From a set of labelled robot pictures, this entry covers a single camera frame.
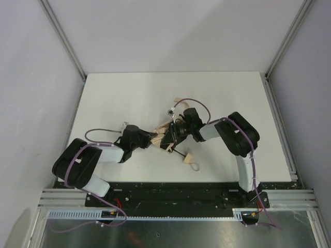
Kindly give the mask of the beige folding umbrella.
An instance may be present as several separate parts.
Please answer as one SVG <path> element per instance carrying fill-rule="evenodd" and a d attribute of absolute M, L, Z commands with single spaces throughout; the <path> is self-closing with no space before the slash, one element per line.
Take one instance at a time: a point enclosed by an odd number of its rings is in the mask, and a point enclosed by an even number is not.
<path fill-rule="evenodd" d="M 184 126 L 186 124 L 185 116 L 182 114 L 177 115 L 175 113 L 175 108 L 179 104 L 182 104 L 184 111 L 189 109 L 190 106 L 187 103 L 187 100 L 188 98 L 175 98 L 175 105 L 167 111 L 167 114 L 171 116 L 171 119 L 154 129 L 153 133 L 156 134 L 156 136 L 151 139 L 151 143 L 155 147 L 158 147 L 168 153 L 177 153 L 182 157 L 184 164 L 189 165 L 193 171 L 199 172 L 200 165 L 199 163 L 192 161 L 192 153 L 182 153 L 175 149 L 175 147 L 187 137 L 187 134 L 184 132 Z"/>

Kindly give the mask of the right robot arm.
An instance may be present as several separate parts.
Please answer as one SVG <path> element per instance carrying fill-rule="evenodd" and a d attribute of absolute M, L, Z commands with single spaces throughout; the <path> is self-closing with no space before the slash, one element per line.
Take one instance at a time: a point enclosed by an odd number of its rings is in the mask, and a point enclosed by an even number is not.
<path fill-rule="evenodd" d="M 172 151 L 191 135 L 196 142 L 205 142 L 220 137 L 237 161 L 240 188 L 250 193 L 257 189 L 255 163 L 252 161 L 260 135 L 238 112 L 211 123 L 203 123 L 194 107 L 184 110 L 181 120 L 166 125 L 160 140 L 160 148 Z"/>

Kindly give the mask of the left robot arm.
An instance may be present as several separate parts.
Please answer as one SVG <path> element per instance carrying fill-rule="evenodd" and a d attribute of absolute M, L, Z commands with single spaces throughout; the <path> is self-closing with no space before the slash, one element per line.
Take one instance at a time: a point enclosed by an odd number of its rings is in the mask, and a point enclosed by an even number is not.
<path fill-rule="evenodd" d="M 76 138 L 64 150 L 52 167 L 52 173 L 68 188 L 104 197 L 110 184 L 94 174 L 99 162 L 124 163 L 137 148 L 146 149 L 157 133 L 147 132 L 135 125 L 126 125 L 119 139 L 112 142 L 93 142 Z"/>

